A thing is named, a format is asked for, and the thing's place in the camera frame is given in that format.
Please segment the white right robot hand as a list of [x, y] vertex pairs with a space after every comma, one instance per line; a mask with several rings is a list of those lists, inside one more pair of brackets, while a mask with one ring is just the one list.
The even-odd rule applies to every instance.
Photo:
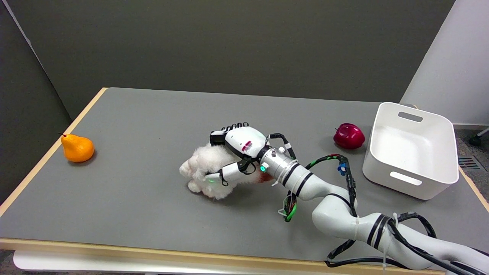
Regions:
[[210, 144], [225, 146], [240, 158], [239, 161], [227, 164], [218, 172], [207, 174], [204, 178], [206, 182], [221, 181], [223, 186], [227, 186], [229, 181], [239, 180], [244, 175], [251, 174], [247, 172], [248, 166], [251, 164], [256, 167], [255, 162], [258, 162], [260, 152], [269, 145], [269, 142], [261, 132], [250, 127], [247, 122], [243, 122], [211, 132]]

